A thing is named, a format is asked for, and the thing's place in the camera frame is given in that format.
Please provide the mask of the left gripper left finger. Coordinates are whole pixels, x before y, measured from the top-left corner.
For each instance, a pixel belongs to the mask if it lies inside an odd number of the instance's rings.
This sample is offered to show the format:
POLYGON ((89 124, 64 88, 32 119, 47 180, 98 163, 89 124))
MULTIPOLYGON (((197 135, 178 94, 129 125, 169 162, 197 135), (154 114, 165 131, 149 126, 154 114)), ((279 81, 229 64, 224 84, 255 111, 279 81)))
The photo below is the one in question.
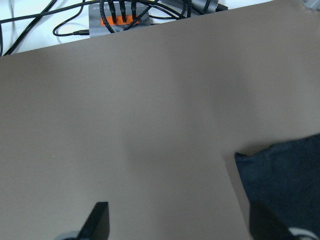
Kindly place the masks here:
POLYGON ((109 203, 97 202, 77 235, 78 240, 108 240, 110 236, 109 203))

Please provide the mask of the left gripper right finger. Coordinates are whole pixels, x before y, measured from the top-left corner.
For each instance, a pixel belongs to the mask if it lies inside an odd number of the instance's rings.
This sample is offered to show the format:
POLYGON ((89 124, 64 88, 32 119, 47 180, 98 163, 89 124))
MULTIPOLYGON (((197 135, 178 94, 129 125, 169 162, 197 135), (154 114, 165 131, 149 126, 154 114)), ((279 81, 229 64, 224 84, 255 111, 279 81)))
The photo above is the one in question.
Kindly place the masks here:
POLYGON ((292 240, 293 234, 261 201, 251 201, 249 231, 254 240, 292 240))

